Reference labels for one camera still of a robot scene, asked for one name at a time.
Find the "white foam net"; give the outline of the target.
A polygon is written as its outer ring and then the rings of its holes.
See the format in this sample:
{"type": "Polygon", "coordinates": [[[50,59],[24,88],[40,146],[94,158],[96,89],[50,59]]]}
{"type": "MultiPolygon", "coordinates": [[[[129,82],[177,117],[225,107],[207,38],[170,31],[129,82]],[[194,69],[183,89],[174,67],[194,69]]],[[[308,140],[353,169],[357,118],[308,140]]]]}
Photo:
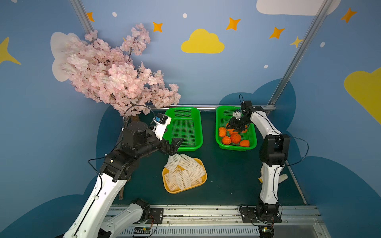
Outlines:
{"type": "Polygon", "coordinates": [[[165,168],[169,171],[174,171],[177,168],[180,159],[181,155],[179,154],[170,155],[165,168]]]}
{"type": "Polygon", "coordinates": [[[180,190],[184,190],[191,187],[191,181],[188,176],[187,170],[181,170],[180,172],[175,173],[175,178],[180,190]]]}
{"type": "Polygon", "coordinates": [[[191,186],[202,183],[202,177],[205,175],[204,167],[199,165],[193,171],[187,171],[190,178],[191,186]]]}
{"type": "Polygon", "coordinates": [[[183,169],[188,171],[195,171],[198,168],[199,163],[194,158],[191,158],[185,154],[181,154],[180,157],[181,158],[178,162],[178,165],[183,169]]]}
{"type": "Polygon", "coordinates": [[[164,178],[165,178],[167,187],[168,187],[170,192],[174,192],[174,191],[179,190],[179,187],[178,187],[177,182],[176,182],[176,178],[175,178],[173,173],[165,174],[164,178]]]}

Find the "white cotton work glove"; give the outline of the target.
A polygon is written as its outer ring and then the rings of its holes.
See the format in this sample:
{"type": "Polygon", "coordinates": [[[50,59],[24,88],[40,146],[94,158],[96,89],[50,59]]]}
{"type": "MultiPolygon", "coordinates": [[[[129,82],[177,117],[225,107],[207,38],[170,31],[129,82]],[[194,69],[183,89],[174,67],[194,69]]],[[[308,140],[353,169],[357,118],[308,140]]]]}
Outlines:
{"type": "MultiPolygon", "coordinates": [[[[279,176],[278,183],[282,183],[283,181],[285,181],[285,180],[287,180],[287,179],[288,179],[288,175],[287,175],[287,174],[282,174],[282,175],[279,176]]],[[[261,176],[259,177],[259,181],[260,181],[261,183],[263,183],[263,175],[261,175],[261,176]]]]}

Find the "right green plastic basket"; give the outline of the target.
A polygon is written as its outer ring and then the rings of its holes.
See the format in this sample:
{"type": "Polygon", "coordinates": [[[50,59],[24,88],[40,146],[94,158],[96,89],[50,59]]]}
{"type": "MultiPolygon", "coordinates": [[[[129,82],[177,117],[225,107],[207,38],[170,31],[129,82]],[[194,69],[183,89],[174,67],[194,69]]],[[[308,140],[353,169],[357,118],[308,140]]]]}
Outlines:
{"type": "Polygon", "coordinates": [[[252,150],[257,146],[254,124],[246,126],[243,132],[226,128],[236,110],[240,110],[240,107],[219,106],[216,109],[215,140],[219,147],[224,150],[252,150]]]}

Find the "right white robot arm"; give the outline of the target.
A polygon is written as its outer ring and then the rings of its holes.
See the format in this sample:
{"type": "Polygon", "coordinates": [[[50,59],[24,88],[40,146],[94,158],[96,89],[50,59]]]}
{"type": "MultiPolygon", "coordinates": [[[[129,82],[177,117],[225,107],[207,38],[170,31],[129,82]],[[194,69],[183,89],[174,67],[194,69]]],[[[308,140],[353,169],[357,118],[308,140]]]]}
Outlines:
{"type": "Polygon", "coordinates": [[[256,218],[267,224],[280,223],[278,184],[280,173],[288,159],[290,137],[276,129],[264,109],[253,106],[251,101],[241,103],[241,108],[234,111],[226,128],[243,132],[250,124],[256,126],[264,139],[259,152],[263,164],[262,190],[256,206],[256,218]]]}

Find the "green plastic basket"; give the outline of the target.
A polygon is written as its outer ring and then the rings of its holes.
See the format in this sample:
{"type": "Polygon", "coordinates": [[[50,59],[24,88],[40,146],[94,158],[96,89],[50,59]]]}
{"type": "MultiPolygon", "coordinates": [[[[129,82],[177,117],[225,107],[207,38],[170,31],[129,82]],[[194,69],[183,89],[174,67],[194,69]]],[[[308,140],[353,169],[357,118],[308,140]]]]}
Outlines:
{"type": "Polygon", "coordinates": [[[246,126],[243,132],[226,128],[236,110],[240,110],[240,107],[219,106],[216,109],[215,140],[219,147],[224,150],[252,150],[257,146],[254,124],[246,126]]]}
{"type": "Polygon", "coordinates": [[[174,138],[183,138],[179,152],[193,152],[203,144],[200,110],[193,107],[171,108],[165,113],[171,118],[167,126],[168,131],[164,139],[172,141],[174,138]]]}

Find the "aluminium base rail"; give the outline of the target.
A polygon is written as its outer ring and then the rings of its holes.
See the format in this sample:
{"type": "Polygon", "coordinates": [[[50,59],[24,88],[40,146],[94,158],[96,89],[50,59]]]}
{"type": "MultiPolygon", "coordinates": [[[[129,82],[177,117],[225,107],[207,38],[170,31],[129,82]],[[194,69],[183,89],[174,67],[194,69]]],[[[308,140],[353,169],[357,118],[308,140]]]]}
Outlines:
{"type": "Polygon", "coordinates": [[[82,212],[65,238],[254,237],[329,238],[315,206],[285,206],[262,222],[247,205],[112,205],[100,215],[82,212]]]}

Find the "left green plastic basket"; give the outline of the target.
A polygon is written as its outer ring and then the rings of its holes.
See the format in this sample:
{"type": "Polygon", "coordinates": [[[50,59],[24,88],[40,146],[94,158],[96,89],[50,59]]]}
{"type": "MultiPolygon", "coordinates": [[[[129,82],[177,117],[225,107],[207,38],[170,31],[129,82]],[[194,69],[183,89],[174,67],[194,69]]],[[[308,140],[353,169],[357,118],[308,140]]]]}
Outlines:
{"type": "Polygon", "coordinates": [[[167,126],[168,131],[164,139],[172,141],[174,138],[183,138],[179,152],[193,152],[203,144],[200,110],[193,107],[171,108],[165,113],[171,118],[167,126]]]}

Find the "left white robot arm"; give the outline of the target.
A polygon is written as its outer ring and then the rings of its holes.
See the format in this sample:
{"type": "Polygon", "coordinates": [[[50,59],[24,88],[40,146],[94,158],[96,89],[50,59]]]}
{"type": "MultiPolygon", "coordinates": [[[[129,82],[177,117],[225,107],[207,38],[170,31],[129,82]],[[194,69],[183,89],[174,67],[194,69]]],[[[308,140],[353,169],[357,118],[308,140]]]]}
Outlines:
{"type": "Polygon", "coordinates": [[[139,198],[121,214],[108,221],[104,219],[142,158],[156,151],[175,155],[182,144],[182,138],[175,138],[172,142],[163,138],[171,123],[170,117],[160,114],[154,121],[155,126],[151,128],[136,121],[122,129],[120,143],[105,157],[93,191],[74,223],[62,235],[64,238],[115,238],[126,227],[149,220],[150,204],[139,198]]]}

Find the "yellow plastic tray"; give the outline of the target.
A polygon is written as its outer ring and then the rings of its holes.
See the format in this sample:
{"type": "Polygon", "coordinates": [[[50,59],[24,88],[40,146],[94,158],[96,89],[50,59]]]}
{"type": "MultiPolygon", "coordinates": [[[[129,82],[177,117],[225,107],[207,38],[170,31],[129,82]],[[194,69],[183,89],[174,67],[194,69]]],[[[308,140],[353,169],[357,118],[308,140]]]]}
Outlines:
{"type": "Polygon", "coordinates": [[[170,158],[162,171],[165,190],[177,194],[203,185],[207,180],[207,173],[203,162],[198,158],[191,158],[185,154],[170,158]]]}

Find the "pink artificial blossom tree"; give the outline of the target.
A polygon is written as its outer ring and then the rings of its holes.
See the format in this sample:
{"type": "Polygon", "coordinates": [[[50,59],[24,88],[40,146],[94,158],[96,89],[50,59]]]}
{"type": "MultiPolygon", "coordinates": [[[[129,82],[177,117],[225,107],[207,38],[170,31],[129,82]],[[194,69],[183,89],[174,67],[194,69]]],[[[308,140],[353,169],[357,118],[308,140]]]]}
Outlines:
{"type": "Polygon", "coordinates": [[[162,71],[153,72],[144,64],[134,66],[132,56],[141,55],[150,43],[142,23],[132,28],[119,47],[112,48],[96,30],[85,39],[86,43],[75,37],[67,41],[67,58],[61,67],[77,92],[111,105],[124,119],[149,114],[148,105],[160,109],[179,103],[178,85],[166,86],[162,71]]]}

